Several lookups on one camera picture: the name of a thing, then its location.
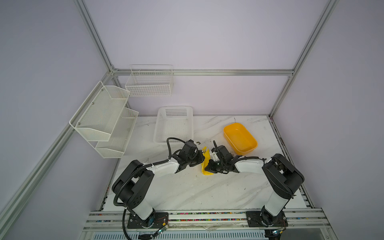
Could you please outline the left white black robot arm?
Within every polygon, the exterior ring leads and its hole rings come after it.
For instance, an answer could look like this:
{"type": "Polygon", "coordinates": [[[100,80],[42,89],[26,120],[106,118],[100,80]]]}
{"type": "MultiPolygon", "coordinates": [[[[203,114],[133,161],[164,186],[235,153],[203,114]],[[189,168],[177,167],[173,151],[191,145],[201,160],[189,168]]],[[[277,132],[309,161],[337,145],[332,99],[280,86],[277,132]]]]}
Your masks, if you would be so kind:
{"type": "Polygon", "coordinates": [[[193,140],[182,141],[177,138],[167,140],[180,141],[184,145],[173,153],[170,143],[167,143],[169,155],[165,160],[155,163],[132,161],[112,187],[115,194],[114,206],[123,207],[144,222],[154,219],[156,212],[146,200],[152,182],[157,178],[179,173],[186,167],[195,167],[205,160],[203,151],[198,149],[193,140]]]}

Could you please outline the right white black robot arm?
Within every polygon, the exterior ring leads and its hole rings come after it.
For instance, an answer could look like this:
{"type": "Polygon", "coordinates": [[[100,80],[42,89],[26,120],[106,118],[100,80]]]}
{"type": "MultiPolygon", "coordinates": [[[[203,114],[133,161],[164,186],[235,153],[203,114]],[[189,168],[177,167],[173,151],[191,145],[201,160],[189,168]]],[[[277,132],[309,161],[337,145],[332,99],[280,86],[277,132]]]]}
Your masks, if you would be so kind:
{"type": "Polygon", "coordinates": [[[203,151],[203,156],[204,173],[254,173],[266,176],[273,192],[256,217],[256,222],[264,227],[284,222],[284,207],[305,181],[303,174],[282,154],[275,154],[270,159],[233,156],[226,147],[219,146],[209,152],[203,151]]]}

